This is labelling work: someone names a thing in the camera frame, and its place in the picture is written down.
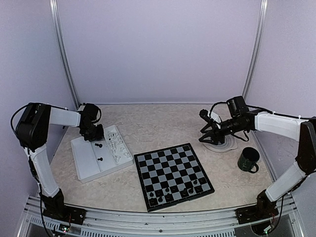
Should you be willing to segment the white plastic tray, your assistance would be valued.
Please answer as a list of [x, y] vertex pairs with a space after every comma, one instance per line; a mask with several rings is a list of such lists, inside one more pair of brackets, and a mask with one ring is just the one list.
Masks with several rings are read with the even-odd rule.
[[120, 171], [134, 164], [134, 158], [117, 126], [104, 128], [104, 138], [85, 141], [83, 137], [71, 141], [79, 181], [87, 183]]

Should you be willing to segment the black white chessboard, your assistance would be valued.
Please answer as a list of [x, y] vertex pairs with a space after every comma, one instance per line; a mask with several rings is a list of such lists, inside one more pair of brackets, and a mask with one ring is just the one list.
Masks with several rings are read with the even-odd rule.
[[[148, 212], [172, 207], [215, 192], [190, 143], [136, 154], [134, 160]], [[199, 183], [199, 178], [202, 177], [206, 179], [205, 184]], [[197, 185], [193, 185], [194, 180], [198, 181]], [[175, 186], [177, 191], [172, 191], [172, 187]], [[197, 193], [196, 187], [201, 187], [201, 192]], [[184, 188], [187, 192], [193, 188], [194, 192], [182, 197], [181, 191]], [[158, 190], [161, 191], [160, 196], [156, 195]], [[167, 194], [172, 195], [170, 200], [165, 199]], [[159, 197], [163, 198], [162, 202], [158, 202]], [[156, 199], [154, 205], [149, 202], [151, 198]]]

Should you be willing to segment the black king piece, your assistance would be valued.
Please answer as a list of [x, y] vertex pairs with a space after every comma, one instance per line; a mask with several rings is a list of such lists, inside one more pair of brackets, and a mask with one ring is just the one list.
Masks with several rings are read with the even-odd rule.
[[181, 196], [182, 197], [187, 197], [188, 196], [188, 192], [187, 192], [187, 189], [184, 188], [182, 191], [181, 191]]

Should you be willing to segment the black chess bishop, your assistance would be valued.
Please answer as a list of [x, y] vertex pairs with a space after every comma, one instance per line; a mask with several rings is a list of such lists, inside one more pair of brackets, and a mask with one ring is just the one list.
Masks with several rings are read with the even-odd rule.
[[165, 199], [166, 200], [170, 200], [172, 198], [172, 195], [171, 194], [167, 194], [166, 196], [165, 196]]

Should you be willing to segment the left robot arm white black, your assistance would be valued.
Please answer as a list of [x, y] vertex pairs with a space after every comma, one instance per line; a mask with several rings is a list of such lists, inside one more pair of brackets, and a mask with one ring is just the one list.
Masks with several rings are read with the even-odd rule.
[[21, 115], [16, 126], [11, 129], [28, 158], [31, 174], [39, 186], [39, 195], [44, 208], [44, 216], [70, 221], [74, 209], [64, 204], [62, 190], [56, 183], [47, 156], [49, 126], [60, 125], [79, 128], [85, 141], [94, 142], [104, 137], [103, 126], [99, 123], [101, 109], [94, 104], [85, 104], [81, 111], [70, 111], [44, 103], [32, 103], [21, 107]]

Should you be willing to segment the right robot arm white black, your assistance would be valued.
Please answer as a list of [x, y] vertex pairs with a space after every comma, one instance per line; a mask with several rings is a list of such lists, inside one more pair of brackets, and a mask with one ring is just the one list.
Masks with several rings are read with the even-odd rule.
[[277, 201], [300, 187], [316, 171], [316, 119], [278, 114], [247, 105], [242, 96], [233, 97], [225, 104], [231, 115], [225, 121], [217, 120], [212, 110], [200, 111], [199, 116], [207, 123], [201, 129], [200, 142], [219, 145], [225, 142], [228, 135], [234, 136], [240, 131], [260, 131], [281, 135], [299, 143], [294, 163], [257, 196], [257, 203], [236, 210], [239, 224], [277, 216], [280, 214]]

